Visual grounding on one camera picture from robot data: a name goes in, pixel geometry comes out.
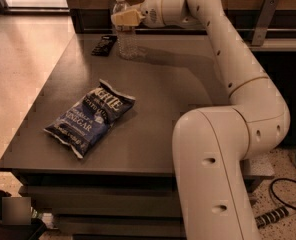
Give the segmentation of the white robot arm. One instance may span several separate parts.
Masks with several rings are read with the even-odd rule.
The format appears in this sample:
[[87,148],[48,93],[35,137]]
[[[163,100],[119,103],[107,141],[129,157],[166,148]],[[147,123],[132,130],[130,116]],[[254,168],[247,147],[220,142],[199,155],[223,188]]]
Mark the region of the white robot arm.
[[204,26],[230,103],[189,111],[174,127],[185,234],[187,240],[261,240],[240,163],[275,148],[287,135],[290,113],[221,0],[145,0],[111,20],[116,26]]

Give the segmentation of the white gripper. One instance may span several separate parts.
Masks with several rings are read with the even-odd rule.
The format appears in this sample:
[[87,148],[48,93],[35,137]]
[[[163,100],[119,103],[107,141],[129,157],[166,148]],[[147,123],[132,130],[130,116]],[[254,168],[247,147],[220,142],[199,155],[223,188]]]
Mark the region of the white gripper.
[[111,21],[115,26],[136,27],[143,23],[149,28],[159,28],[163,26],[162,0],[144,0],[141,4],[141,13],[136,9],[125,10],[114,13]]

